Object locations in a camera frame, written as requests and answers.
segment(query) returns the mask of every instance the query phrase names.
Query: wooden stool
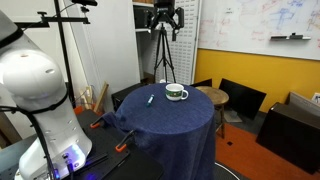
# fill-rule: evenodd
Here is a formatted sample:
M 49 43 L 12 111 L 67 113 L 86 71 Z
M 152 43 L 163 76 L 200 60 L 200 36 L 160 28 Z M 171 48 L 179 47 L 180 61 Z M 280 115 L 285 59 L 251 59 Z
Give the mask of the wooden stool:
M 209 87 L 209 86 L 198 86 L 196 89 L 205 93 L 213 102 L 215 110 L 220 112 L 221 119 L 216 132 L 221 128 L 222 138 L 224 138 L 225 128 L 224 123 L 226 122 L 224 118 L 224 105 L 229 101 L 229 96 L 227 93 L 221 89 Z

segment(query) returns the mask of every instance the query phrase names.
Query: table leg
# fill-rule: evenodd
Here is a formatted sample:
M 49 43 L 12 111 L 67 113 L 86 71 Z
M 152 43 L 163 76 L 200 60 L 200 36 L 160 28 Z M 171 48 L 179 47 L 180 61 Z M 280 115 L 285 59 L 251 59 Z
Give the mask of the table leg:
M 224 119 L 224 105 L 221 106 L 220 109 L 220 115 L 221 115 L 221 131 L 222 131 L 222 138 L 224 139 L 224 131 L 225 131 L 225 127 L 224 127 L 224 123 L 225 123 L 225 119 Z

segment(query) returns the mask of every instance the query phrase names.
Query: coffee mug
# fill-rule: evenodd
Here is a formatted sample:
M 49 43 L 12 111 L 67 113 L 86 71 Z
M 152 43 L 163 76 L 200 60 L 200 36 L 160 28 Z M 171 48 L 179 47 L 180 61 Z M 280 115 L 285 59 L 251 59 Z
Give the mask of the coffee mug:
M 173 83 L 166 86 L 166 96 L 171 101 L 185 100 L 188 98 L 188 91 L 184 90 L 181 84 Z

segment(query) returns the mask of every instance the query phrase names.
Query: marker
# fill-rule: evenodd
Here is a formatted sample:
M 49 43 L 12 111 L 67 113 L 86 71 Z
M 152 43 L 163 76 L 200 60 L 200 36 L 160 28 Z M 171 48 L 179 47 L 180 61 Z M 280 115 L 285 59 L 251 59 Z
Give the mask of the marker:
M 153 100 L 153 97 L 154 97 L 154 95 L 151 94 L 151 96 L 150 96 L 150 98 L 149 98 L 149 100 L 148 100 L 148 103 L 147 103 L 147 107 L 149 107 L 149 106 L 151 105 L 151 102 L 152 102 L 152 100 Z

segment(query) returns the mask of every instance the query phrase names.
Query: black tripod stand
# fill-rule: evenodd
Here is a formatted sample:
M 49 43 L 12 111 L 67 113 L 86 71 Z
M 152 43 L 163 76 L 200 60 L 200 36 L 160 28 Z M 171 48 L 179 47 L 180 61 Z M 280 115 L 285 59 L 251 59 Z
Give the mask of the black tripod stand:
M 158 56 L 159 56 L 159 49 L 160 49 L 160 41 L 162 41 L 162 58 L 161 60 L 158 62 Z M 166 58 L 166 52 L 165 52 L 165 47 L 167 46 L 167 51 L 168 51 L 168 55 L 169 55 L 169 61 Z M 169 65 L 171 71 L 172 71 L 172 75 L 173 75 L 173 81 L 174 83 L 176 83 L 176 77 L 174 75 L 174 67 L 172 64 L 172 60 L 171 60 L 171 54 L 170 54 L 170 49 L 169 49 L 169 43 L 168 43 L 168 38 L 167 38 L 167 31 L 166 29 L 163 27 L 163 23 L 161 24 L 161 29 L 159 32 L 159 37 L 158 37 L 158 45 L 157 45 L 157 54 L 156 54 L 156 63 L 154 65 L 154 81 L 156 80 L 156 71 L 157 68 L 159 67 L 160 63 L 163 62 L 163 67 L 164 67 L 164 73 L 165 73 L 165 78 L 166 78 L 166 82 L 168 80 L 167 78 L 167 64 Z

